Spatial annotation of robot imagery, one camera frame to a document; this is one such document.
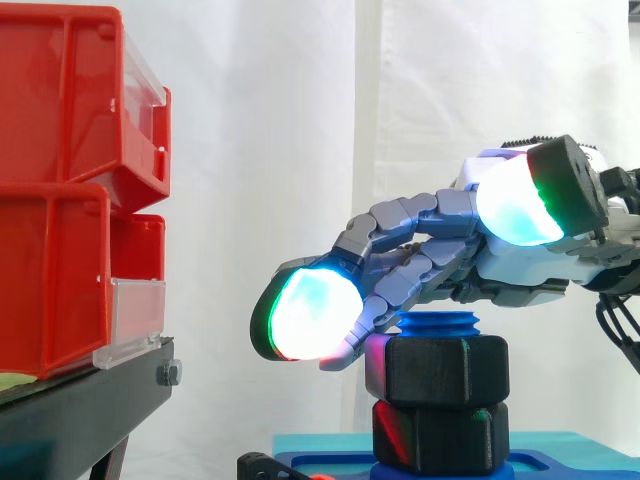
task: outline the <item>glowing fingertip sensor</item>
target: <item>glowing fingertip sensor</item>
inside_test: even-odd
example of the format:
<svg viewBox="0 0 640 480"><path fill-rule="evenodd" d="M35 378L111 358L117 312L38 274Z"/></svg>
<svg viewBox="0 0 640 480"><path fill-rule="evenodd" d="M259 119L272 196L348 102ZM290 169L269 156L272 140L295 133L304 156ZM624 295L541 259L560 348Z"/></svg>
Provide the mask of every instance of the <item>glowing fingertip sensor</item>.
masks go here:
<svg viewBox="0 0 640 480"><path fill-rule="evenodd" d="M564 237L533 183L526 154L489 169L478 185L476 204L491 233L513 245L542 245Z"/></svg>
<svg viewBox="0 0 640 480"><path fill-rule="evenodd" d="M290 360L329 355L362 312L356 286L326 268L297 270L282 288L269 316L269 340Z"/></svg>

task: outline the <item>stacked black nuts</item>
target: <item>stacked black nuts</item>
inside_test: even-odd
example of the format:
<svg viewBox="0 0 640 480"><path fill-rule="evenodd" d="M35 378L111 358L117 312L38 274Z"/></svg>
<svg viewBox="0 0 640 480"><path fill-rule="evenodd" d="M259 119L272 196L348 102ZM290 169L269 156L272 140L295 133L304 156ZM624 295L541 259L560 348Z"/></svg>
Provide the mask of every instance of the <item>stacked black nuts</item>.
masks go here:
<svg viewBox="0 0 640 480"><path fill-rule="evenodd" d="M425 476L489 475L509 455L507 343L373 335L366 345L374 455Z"/></svg>

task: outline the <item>green object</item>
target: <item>green object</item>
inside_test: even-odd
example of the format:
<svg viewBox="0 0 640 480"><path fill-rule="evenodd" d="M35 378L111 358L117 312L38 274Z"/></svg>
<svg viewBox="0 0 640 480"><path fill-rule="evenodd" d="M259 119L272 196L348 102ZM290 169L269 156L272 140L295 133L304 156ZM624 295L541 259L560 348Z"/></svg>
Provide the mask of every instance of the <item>green object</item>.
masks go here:
<svg viewBox="0 0 640 480"><path fill-rule="evenodd" d="M18 385L33 383L37 379L33 375L24 375L22 373L0 373L0 392Z"/></svg>

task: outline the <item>black metal shelf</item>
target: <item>black metal shelf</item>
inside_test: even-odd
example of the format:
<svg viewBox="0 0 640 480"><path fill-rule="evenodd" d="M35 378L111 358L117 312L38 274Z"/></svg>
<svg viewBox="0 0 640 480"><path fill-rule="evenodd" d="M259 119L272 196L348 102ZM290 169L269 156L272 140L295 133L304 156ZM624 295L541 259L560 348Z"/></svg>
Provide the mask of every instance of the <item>black metal shelf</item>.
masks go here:
<svg viewBox="0 0 640 480"><path fill-rule="evenodd" d="M128 435L171 396L165 368L173 351L167 338L111 370L0 394L0 479L77 480L94 465L92 479L118 478Z"/></svg>

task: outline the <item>teal table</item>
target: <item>teal table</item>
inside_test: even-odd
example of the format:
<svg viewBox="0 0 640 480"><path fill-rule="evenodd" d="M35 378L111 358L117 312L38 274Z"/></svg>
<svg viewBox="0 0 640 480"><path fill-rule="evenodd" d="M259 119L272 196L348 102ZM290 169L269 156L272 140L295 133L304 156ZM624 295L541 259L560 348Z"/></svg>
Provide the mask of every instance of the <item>teal table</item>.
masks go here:
<svg viewBox="0 0 640 480"><path fill-rule="evenodd" d="M564 465L579 470L628 470L640 472L640 459L628 457L581 435L568 432L514 432L513 450L537 450ZM274 438L273 454L284 452L371 451L371 434L279 435ZM327 475L367 471L371 465L304 465L307 475L321 471ZM527 471L514 465L516 471Z"/></svg>

